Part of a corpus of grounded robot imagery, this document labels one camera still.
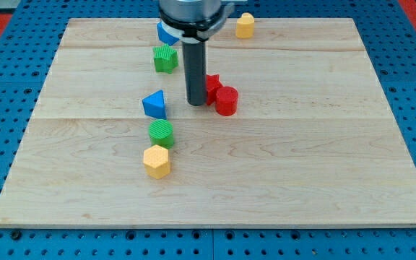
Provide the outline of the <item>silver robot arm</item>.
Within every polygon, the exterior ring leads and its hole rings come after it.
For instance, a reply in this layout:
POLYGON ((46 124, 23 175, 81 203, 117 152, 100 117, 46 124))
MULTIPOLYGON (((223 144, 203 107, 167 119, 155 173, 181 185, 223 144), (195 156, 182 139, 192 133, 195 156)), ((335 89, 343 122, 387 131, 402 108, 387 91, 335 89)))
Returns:
POLYGON ((205 43, 219 32, 234 12, 221 0, 159 0, 163 29, 182 42, 186 99, 192 106, 207 101, 205 43))

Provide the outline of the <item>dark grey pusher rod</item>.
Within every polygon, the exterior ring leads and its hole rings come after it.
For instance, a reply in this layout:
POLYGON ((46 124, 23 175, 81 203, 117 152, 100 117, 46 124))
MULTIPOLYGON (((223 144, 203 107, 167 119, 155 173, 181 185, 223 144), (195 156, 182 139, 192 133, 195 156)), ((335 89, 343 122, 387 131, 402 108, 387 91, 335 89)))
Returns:
POLYGON ((192 106, 203 105, 207 101, 205 43, 183 43, 182 51, 187 101, 192 106))

